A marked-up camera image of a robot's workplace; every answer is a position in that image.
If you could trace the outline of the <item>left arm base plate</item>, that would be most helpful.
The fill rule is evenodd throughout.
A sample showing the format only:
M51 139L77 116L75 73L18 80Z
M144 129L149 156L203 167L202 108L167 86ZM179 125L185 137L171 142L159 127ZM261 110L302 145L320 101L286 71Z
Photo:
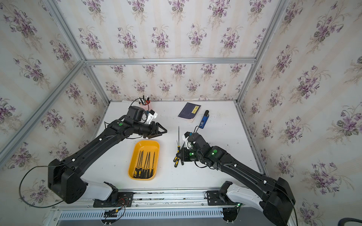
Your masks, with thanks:
M106 200L95 199L93 208L106 208L106 207L131 207L134 197L134 192L120 192L113 184L103 182L112 189L110 195Z

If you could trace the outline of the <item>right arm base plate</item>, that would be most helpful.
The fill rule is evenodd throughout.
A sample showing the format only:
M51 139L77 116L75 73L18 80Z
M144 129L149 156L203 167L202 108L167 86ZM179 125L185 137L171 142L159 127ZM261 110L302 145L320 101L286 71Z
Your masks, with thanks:
M237 206L239 203L233 202L228 196L227 196L227 189L232 185L233 183L230 181L224 182L224 184L221 186L219 190L209 190L206 191L204 194L204 198L207 200L208 206L221 206L221 205L232 205Z

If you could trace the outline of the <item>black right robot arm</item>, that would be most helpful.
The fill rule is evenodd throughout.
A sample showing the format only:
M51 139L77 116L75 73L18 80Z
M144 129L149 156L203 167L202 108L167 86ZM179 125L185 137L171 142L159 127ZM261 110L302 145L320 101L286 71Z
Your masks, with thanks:
M184 162L200 162L206 168L226 173L248 187L258 197L257 201L239 194L236 184L226 181L219 190L219 198L224 202L240 202L263 212L276 226L286 226L294 211L296 200L289 183L283 179L273 179L242 164L219 146L210 146L198 133L186 132L185 144L176 155Z

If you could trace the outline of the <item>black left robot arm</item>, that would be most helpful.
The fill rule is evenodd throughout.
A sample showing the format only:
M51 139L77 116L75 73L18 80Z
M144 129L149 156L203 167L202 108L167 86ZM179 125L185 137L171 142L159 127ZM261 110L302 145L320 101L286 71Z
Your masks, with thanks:
M167 129L158 122L145 124L126 119L125 116L114 120L99 136L73 155L49 163L48 188L67 204L74 203L86 193L89 186L81 176L106 151L133 134L154 138L166 133Z

